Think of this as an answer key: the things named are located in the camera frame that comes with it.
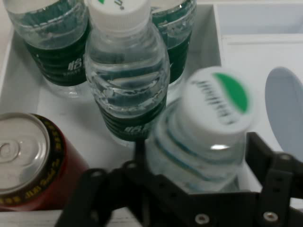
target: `gray circular object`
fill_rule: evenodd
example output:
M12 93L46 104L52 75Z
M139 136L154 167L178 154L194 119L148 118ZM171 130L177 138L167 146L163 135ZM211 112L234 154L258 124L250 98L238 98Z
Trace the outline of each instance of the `gray circular object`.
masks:
M102 175L103 175L103 173L101 171L96 171L96 172L93 172L91 174L91 177L99 177L99 176L102 176Z
M276 222L279 219L278 215L274 212L265 212L263 218L268 222Z
M136 163L130 163L127 165L127 168L129 169L133 169L133 168L136 168L137 167L137 164Z
M292 159L292 157L290 155L281 155L280 158L283 159L283 160L290 160L290 159Z
M195 221L197 224L199 225L205 225L205 224L208 224L210 219L209 219L209 216L206 215L206 214L198 214L196 217L195 217Z

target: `can lid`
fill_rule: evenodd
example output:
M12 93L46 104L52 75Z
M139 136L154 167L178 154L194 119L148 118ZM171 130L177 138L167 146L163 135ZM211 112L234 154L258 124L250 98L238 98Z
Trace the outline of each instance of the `can lid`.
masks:
M183 4L187 0L151 0L152 13L164 12Z
M251 93L242 78L221 67L197 71L188 80L177 110L186 133L206 146L236 143L254 117Z
M88 0L93 24L102 32L128 36L149 22L150 0Z
M49 155L46 127L23 113L0 115L0 195L30 184Z
M47 6L53 5L59 0L30 0L22 2L20 0L4 0L7 11L21 14L36 11Z

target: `plastic water bottle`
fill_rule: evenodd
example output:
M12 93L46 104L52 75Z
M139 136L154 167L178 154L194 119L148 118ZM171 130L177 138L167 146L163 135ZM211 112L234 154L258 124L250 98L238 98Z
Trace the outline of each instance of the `plastic water bottle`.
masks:
M86 74L114 139L125 146L148 136L166 106L169 58L151 20L149 0L89 0L94 29Z
M167 46L170 61L169 96L178 97L191 33L196 0L151 0L153 22Z
M83 0L4 0L15 30L24 39L49 86L78 97L85 89L88 11Z
M187 193L226 192L241 168L253 105L237 73L197 71L182 98L160 116L147 141L147 161Z

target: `white bottle cap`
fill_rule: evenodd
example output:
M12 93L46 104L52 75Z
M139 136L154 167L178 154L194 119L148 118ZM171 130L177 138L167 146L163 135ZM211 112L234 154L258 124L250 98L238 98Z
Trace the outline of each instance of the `white bottle cap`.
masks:
M150 0L88 0L88 4L94 26L111 35L134 35L150 19Z
M211 67L188 80L177 117L193 140L222 149L248 130L254 117L253 103L241 78L232 70Z

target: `green bottle label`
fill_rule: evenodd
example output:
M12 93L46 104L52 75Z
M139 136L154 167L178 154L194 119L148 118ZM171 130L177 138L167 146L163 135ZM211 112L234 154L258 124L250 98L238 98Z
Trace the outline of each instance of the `green bottle label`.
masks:
M43 50L27 43L26 47L48 81L59 86L75 86L86 81L84 54L89 32L88 25L78 41L57 50Z
M135 118L117 118L109 114L97 102L108 129L118 138L126 141L146 139L155 118L165 109L166 97L149 112Z
M187 60L188 46L191 35L178 46L168 49L170 61L170 84L182 75Z

